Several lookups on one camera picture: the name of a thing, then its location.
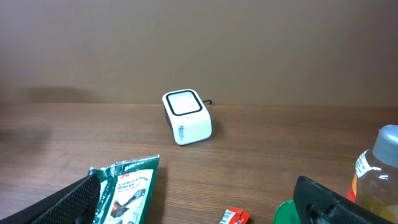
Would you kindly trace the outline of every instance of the clear bottle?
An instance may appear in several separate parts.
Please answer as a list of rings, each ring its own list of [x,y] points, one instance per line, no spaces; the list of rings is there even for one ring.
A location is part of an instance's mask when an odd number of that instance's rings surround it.
[[[361,154],[355,169],[348,198],[376,215],[398,223],[398,126],[383,127],[373,149]]]

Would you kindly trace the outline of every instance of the white cap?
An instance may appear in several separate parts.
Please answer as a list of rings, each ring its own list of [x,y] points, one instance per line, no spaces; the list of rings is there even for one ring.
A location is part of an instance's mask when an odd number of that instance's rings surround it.
[[[379,130],[373,155],[381,162],[398,168],[398,125],[386,125]]]

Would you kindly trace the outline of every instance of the wall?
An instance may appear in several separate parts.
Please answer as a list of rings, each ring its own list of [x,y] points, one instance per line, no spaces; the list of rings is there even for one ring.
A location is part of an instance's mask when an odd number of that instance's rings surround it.
[[[398,106],[396,0],[2,0],[0,101]]]

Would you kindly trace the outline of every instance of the green package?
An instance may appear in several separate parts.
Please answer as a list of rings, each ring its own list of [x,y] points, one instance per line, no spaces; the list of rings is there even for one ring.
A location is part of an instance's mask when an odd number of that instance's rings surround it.
[[[101,183],[94,224],[143,224],[155,187],[159,155],[90,168]]]

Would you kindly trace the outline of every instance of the white cube device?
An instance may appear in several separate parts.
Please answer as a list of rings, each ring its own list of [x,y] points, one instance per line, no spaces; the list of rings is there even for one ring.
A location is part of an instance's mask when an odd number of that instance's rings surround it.
[[[177,144],[190,144],[211,136],[210,115],[197,92],[190,89],[172,91],[162,100],[166,120]]]

